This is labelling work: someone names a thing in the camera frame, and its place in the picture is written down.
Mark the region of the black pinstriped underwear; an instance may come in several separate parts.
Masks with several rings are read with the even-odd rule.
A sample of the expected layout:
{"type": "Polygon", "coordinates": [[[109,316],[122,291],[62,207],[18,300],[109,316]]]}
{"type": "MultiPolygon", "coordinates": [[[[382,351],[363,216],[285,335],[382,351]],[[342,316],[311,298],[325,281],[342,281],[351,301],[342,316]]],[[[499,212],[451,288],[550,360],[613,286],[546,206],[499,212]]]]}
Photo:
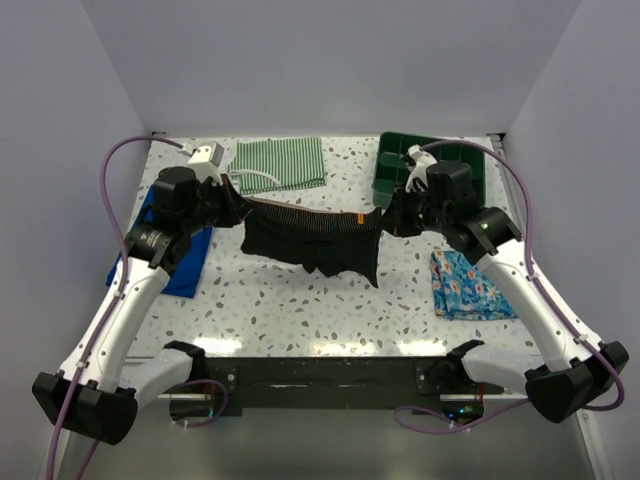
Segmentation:
{"type": "Polygon", "coordinates": [[[331,213],[253,200],[241,251],[326,277],[355,272],[377,287],[381,216],[379,208],[331,213]]]}

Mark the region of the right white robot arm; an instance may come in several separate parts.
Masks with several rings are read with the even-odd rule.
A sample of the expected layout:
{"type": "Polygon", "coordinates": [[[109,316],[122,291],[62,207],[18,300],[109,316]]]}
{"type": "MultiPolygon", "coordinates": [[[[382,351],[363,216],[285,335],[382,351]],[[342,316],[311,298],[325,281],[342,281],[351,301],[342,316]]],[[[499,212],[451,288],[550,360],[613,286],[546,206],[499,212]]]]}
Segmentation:
{"type": "Polygon", "coordinates": [[[448,355],[445,379],[452,390],[466,393],[478,383],[506,387],[525,395],[553,423],[581,409],[610,411],[622,405],[620,374],[629,360],[627,350],[618,341],[604,342],[561,298],[537,269],[526,235],[506,212],[478,199],[468,165],[414,161],[383,225],[397,237],[424,231],[443,235],[496,285],[539,349],[539,360],[533,360],[468,342],[448,355]],[[615,400],[596,404],[610,390],[616,392],[615,400]]]}

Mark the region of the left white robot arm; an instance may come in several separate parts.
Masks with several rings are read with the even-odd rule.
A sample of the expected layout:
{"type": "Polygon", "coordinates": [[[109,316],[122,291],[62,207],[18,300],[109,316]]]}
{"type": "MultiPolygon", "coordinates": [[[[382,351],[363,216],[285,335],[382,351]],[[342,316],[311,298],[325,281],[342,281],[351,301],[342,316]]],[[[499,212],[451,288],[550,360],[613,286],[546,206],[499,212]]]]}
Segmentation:
{"type": "Polygon", "coordinates": [[[32,385],[52,424],[109,445],[121,442],[160,394],[205,385],[205,352],[187,342],[169,342],[136,374],[124,374],[125,359],[193,236],[207,227],[232,228],[251,210],[227,175],[199,180],[188,167],[163,170],[151,192],[151,217],[128,232],[127,256],[87,331],[55,373],[39,373],[32,385]]]}

